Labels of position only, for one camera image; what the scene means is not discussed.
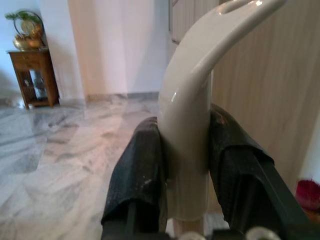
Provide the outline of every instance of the white metal pipe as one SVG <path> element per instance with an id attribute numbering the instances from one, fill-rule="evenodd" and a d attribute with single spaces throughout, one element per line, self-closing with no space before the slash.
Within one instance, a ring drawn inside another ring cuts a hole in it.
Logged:
<path id="1" fill-rule="evenodd" d="M 158 113 L 168 163 L 170 217 L 191 221 L 201 218 L 207 209 L 212 99 L 207 76 L 227 50 L 284 2 L 226 2 L 200 18 L 177 47 L 164 75 Z"/>

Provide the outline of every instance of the gray marble tile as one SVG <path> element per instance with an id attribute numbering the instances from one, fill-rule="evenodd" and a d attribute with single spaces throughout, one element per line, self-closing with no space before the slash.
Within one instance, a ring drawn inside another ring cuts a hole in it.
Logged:
<path id="1" fill-rule="evenodd" d="M 109 181 L 157 101 L 0 109 L 0 239 L 100 239 Z"/>

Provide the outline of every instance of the wooden side table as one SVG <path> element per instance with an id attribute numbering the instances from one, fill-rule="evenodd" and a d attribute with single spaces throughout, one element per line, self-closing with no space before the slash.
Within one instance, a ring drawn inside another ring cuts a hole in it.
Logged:
<path id="1" fill-rule="evenodd" d="M 59 103 L 59 92 L 48 49 L 8 51 L 26 109 Z"/>

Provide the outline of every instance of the metal bolt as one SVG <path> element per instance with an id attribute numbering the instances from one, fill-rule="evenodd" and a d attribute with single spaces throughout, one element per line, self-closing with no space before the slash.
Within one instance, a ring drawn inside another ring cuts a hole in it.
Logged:
<path id="1" fill-rule="evenodd" d="M 278 235 L 268 228 L 255 226 L 245 234 L 246 240 L 281 240 Z"/>
<path id="2" fill-rule="evenodd" d="M 181 235 L 178 240 L 206 240 L 202 235 L 197 232 L 189 231 Z"/>

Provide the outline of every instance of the potted plant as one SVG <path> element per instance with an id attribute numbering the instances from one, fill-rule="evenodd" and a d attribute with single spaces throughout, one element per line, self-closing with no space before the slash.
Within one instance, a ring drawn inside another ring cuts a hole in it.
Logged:
<path id="1" fill-rule="evenodd" d="M 44 45 L 41 38 L 43 34 L 43 23 L 37 14 L 29 10 L 21 10 L 16 13 L 7 13 L 4 16 L 6 19 L 13 21 L 14 28 L 17 32 L 13 44 L 17 49 L 21 51 L 38 49 Z M 21 20 L 20 27 L 22 32 L 17 28 L 17 20 Z"/>

